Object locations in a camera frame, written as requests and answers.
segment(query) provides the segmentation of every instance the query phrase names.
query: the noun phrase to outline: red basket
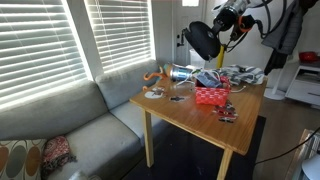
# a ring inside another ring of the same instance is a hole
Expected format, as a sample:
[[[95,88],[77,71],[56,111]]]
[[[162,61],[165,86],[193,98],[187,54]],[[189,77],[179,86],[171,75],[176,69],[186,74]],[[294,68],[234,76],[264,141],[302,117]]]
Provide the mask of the red basket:
[[[220,80],[222,83],[226,83],[226,88],[207,88],[207,87],[199,87],[199,83],[196,83],[196,103],[197,104],[213,104],[224,106],[228,94],[230,93],[230,81],[228,77],[221,76]]]

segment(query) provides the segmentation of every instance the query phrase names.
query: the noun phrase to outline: white blinds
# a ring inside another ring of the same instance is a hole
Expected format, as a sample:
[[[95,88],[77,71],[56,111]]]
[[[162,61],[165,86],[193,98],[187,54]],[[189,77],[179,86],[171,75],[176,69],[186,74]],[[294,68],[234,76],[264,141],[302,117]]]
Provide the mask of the white blinds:
[[[87,0],[105,72],[154,58],[148,0]]]
[[[84,79],[60,0],[0,1],[0,106]]]

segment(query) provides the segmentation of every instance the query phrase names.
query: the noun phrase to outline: white cabinet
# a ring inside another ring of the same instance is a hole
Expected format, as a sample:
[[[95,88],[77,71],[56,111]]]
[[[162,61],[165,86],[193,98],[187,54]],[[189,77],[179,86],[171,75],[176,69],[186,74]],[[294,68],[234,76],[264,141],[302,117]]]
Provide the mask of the white cabinet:
[[[300,64],[286,97],[320,106],[320,64]]]

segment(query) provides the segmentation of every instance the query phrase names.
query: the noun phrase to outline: gray couch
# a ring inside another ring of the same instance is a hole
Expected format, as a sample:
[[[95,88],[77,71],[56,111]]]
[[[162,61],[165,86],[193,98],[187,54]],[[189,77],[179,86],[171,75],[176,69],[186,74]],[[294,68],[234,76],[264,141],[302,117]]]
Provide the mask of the gray couch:
[[[158,71],[155,62],[130,67],[71,88],[47,94],[0,112],[0,140],[50,139],[65,135],[77,162],[66,164],[49,179],[64,180],[76,171],[102,179],[120,179],[144,155],[140,109],[128,102],[143,85],[145,72]],[[152,117],[159,141],[171,127]]]

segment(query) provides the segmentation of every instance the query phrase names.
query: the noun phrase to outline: lamp shade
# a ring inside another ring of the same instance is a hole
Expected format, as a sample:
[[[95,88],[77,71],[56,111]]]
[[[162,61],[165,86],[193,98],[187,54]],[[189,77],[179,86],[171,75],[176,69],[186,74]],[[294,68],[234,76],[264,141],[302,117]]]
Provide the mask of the lamp shade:
[[[302,169],[310,180],[320,179],[320,154],[306,159],[302,162]]]

